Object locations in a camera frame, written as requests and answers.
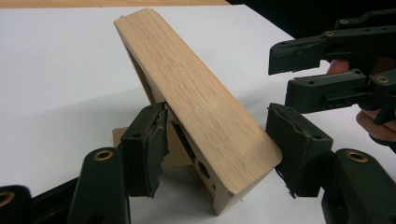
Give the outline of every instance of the white surface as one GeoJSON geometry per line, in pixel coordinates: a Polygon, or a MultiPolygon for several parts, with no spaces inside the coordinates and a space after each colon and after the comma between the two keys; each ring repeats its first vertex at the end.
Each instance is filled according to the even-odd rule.
{"type": "MultiPolygon", "coordinates": [[[[86,154],[112,145],[149,101],[113,21],[139,7],[0,10],[0,186],[33,195],[76,177],[86,154]]],[[[269,48],[290,37],[245,6],[155,7],[264,127],[292,77],[269,77],[269,48]]],[[[334,138],[375,156],[396,179],[396,156],[372,142],[351,107],[307,115],[334,138]]],[[[132,198],[132,223],[324,223],[321,198],[293,200],[272,172],[220,217],[182,168],[166,168],[154,200],[132,198]]]]}

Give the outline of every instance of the wooden base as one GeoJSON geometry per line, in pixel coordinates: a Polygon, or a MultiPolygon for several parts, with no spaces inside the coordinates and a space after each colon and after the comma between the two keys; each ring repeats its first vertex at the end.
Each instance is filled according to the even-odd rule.
{"type": "Polygon", "coordinates": [[[152,103],[166,102],[196,174],[221,214],[281,161],[281,151],[154,10],[115,21],[152,103]]]}

